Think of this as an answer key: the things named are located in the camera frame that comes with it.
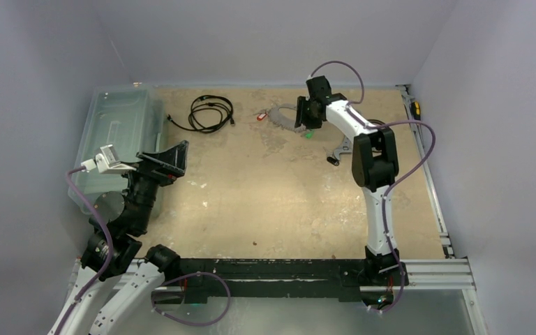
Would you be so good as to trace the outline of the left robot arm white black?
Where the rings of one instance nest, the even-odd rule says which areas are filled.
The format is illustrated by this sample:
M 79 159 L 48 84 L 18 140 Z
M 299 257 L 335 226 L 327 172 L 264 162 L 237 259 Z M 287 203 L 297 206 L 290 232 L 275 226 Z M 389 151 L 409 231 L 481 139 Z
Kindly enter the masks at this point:
M 176 283 L 180 257 L 162 245 L 149 249 L 144 262 L 119 290 L 116 285 L 142 247 L 158 190 L 185 175 L 189 143 L 186 140 L 161 152 L 137 153 L 137 161 L 121 161 L 111 144 L 66 174 L 66 181 L 91 212 L 94 233 L 80 258 L 77 280 L 51 334 L 112 334 L 124 318 L 154 288 Z M 102 193 L 94 203 L 72 182 L 77 172 L 97 170 L 127 179 L 122 191 Z

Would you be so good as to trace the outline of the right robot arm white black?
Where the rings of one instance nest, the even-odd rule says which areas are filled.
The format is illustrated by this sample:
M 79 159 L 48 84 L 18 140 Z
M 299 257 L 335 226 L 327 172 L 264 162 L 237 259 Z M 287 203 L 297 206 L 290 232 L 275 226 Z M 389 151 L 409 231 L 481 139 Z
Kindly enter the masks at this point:
M 392 187 L 399 174 L 394 132 L 364 118 L 324 76 L 306 81 L 307 96 L 297 99 L 296 126 L 313 130 L 328 122 L 351 144 L 351 172 L 366 203 L 366 259 L 360 283 L 405 285 L 407 274 L 399 257 L 392 223 Z

